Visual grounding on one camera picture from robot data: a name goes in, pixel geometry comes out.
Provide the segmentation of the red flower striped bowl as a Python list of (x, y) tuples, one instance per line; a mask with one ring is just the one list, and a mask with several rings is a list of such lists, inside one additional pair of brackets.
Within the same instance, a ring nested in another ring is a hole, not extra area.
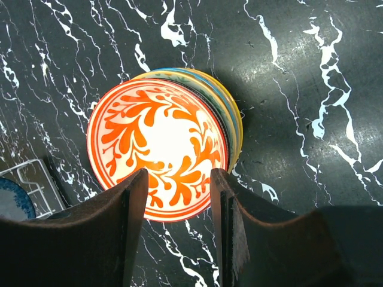
[(209, 106), (184, 86), (161, 79), (112, 88), (96, 104), (86, 137), (104, 189), (147, 170), (144, 216), (157, 222), (202, 213), (211, 203), (211, 170), (229, 165), (223, 127)]

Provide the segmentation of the blue rose pattern bowl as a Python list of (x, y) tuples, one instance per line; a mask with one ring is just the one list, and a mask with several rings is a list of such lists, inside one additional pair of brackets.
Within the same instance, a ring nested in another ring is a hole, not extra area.
[(1, 178), (1, 218), (13, 221), (36, 218), (34, 205), (27, 192), (7, 178)]

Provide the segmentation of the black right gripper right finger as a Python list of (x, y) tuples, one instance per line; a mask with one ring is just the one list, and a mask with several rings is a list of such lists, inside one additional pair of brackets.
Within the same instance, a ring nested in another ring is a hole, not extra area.
[(221, 286), (381, 286), (382, 208), (284, 210), (211, 171)]

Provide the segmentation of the light green checkered bowl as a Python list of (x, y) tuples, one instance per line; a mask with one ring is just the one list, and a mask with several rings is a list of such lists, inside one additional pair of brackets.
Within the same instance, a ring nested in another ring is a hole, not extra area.
[(221, 133), (222, 133), (222, 138), (224, 139), (225, 144), (226, 144), (226, 151), (227, 151), (227, 167), (226, 167), (226, 171), (228, 171), (229, 167), (230, 167), (230, 163), (232, 162), (232, 160), (231, 160), (231, 155), (232, 154), (231, 154), (231, 151), (230, 151), (230, 141), (229, 141), (229, 137), (228, 137), (228, 134), (227, 134), (226, 126), (224, 124), (224, 121), (223, 121), (221, 115), (219, 114), (218, 109), (211, 103), (210, 100), (208, 100), (202, 93), (200, 93), (196, 89), (191, 88), (191, 87), (189, 87), (189, 86), (187, 86), (187, 85), (185, 85), (183, 83), (176, 82), (175, 80), (166, 79), (166, 81), (170, 81), (172, 83), (178, 84), (179, 86), (182, 86), (182, 87), (186, 88), (187, 90), (189, 90), (190, 92), (192, 92), (199, 100), (201, 100), (209, 108), (211, 113), (214, 115), (214, 117), (217, 120), (217, 123), (220, 126), (220, 130), (221, 130)]

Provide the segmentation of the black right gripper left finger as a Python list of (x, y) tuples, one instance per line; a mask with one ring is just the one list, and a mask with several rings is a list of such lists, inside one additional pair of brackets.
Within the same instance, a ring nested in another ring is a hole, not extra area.
[(129, 286), (147, 196), (139, 169), (46, 219), (2, 219), (1, 285)]

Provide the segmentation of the white wire dish rack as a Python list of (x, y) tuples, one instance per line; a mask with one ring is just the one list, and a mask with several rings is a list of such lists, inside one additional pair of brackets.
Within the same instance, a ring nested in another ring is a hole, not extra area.
[(66, 209), (42, 159), (31, 159), (7, 169), (2, 168), (1, 178), (12, 181), (26, 192), (36, 219), (45, 219)]

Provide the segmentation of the green sprig pattern bowl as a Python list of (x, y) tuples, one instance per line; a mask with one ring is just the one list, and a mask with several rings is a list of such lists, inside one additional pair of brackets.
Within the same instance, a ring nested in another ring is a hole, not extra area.
[(134, 79), (138, 80), (141, 78), (160, 78), (160, 79), (169, 79), (169, 80), (175, 80), (176, 82), (183, 83), (191, 88), (196, 89), (200, 93), (202, 93), (208, 100), (211, 101), (211, 103), (218, 109), (219, 114), (221, 115), (224, 124), (227, 129), (227, 134), (230, 141), (230, 151), (231, 151), (231, 160), (229, 167), (229, 172), (232, 171), (234, 167), (234, 157), (236, 154), (236, 143), (237, 143), (237, 135), (234, 128), (232, 113), (228, 110), (227, 106), (225, 105), (224, 101), (221, 100), (217, 88), (212, 87), (206, 80), (203, 78), (198, 78), (197, 76), (190, 75), (190, 74), (184, 74), (182, 72), (174, 72), (174, 71), (150, 71), (145, 72), (143, 74), (137, 75)]

